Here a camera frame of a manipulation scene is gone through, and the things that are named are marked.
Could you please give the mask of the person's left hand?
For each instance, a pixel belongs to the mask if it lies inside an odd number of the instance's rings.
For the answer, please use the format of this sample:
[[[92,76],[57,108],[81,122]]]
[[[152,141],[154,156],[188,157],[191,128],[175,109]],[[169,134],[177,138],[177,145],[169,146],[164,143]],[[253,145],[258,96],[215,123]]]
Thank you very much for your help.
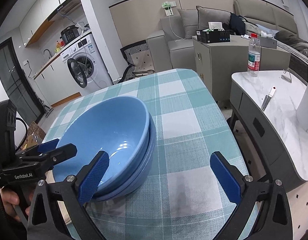
[[[16,221],[21,222],[20,217],[17,215],[14,209],[14,206],[19,205],[20,202],[18,195],[14,191],[8,189],[0,189],[0,194],[7,215],[12,217]]]

